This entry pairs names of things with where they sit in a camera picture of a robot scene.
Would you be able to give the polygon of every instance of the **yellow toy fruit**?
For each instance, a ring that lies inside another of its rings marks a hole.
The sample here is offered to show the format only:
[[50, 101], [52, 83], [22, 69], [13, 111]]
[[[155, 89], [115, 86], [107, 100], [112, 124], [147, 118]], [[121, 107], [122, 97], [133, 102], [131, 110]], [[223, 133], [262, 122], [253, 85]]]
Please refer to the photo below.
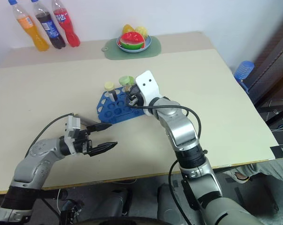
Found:
[[134, 28], [132, 28], [130, 25], [126, 24], [126, 25], [124, 25], [124, 27], [122, 29], [122, 34], [131, 32], [131, 31], [135, 31]]
[[144, 37], [144, 39], [146, 39], [148, 36], [147, 29], [145, 27], [136, 27], [135, 31], [141, 34]]

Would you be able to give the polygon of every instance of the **plate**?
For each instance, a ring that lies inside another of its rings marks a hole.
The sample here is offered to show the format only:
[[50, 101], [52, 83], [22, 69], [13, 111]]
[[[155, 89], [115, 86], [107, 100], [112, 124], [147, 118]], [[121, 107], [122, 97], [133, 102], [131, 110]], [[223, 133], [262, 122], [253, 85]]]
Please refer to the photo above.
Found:
[[145, 40], [145, 47], [144, 47], [144, 48], [140, 48], [140, 49], [136, 49], [136, 50], [129, 50], [129, 49], [123, 48], [123, 47], [119, 44], [119, 40], [120, 40], [120, 39], [121, 39], [121, 37], [119, 37], [119, 38], [116, 40], [117, 46], [118, 46], [121, 50], [123, 50], [123, 51], [125, 51], [125, 52], [128, 52], [128, 53], [139, 53], [139, 52], [142, 52], [142, 51], [144, 51], [145, 49], [147, 49], [147, 48], [151, 45], [151, 43], [152, 43], [152, 38], [151, 38], [151, 36], [147, 36], [147, 38], [146, 38], [146, 40]]

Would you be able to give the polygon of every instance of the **toy watermelon slice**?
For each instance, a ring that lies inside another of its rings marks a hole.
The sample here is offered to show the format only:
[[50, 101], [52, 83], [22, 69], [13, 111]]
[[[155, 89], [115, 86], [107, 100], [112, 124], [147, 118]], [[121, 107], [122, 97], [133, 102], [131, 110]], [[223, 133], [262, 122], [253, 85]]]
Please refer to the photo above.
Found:
[[125, 49], [137, 50], [145, 47], [145, 39], [141, 34], [132, 31], [121, 36], [120, 45]]

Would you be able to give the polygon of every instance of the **white wall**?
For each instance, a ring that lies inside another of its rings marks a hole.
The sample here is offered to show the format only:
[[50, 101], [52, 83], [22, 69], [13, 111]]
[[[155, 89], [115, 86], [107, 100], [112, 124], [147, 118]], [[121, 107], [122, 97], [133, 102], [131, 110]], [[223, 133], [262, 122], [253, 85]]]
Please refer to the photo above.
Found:
[[[41, 1], [51, 9], [51, 0]], [[32, 14], [30, 0], [18, 2]], [[151, 35], [202, 31], [232, 69], [254, 60], [283, 19], [283, 0], [63, 2], [82, 41], [115, 38], [126, 23], [143, 25]], [[8, 0], [0, 0], [0, 62], [9, 48], [25, 46], [32, 46], [30, 38], [14, 19]]]

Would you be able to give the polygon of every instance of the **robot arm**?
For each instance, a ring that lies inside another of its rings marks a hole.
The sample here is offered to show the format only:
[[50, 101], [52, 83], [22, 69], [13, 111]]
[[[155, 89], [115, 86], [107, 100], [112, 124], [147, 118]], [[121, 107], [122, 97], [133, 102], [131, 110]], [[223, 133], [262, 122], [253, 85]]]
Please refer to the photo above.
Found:
[[202, 212], [207, 225], [262, 224], [236, 202], [222, 196], [219, 182], [204, 155], [192, 122], [182, 113], [181, 108], [175, 108], [179, 103], [161, 97], [150, 71], [136, 78], [136, 86], [131, 88], [129, 99], [132, 107], [153, 106], [144, 111], [158, 119], [165, 128], [180, 164], [182, 186], [188, 203], [192, 209]]
[[68, 116], [64, 136], [36, 142], [15, 169], [9, 190], [0, 206], [0, 224], [23, 224], [30, 220], [34, 202], [56, 161], [78, 153], [94, 156], [116, 146], [117, 142], [108, 142], [92, 147], [88, 138], [90, 132], [101, 131], [111, 125], [100, 123], [80, 130], [80, 118]]

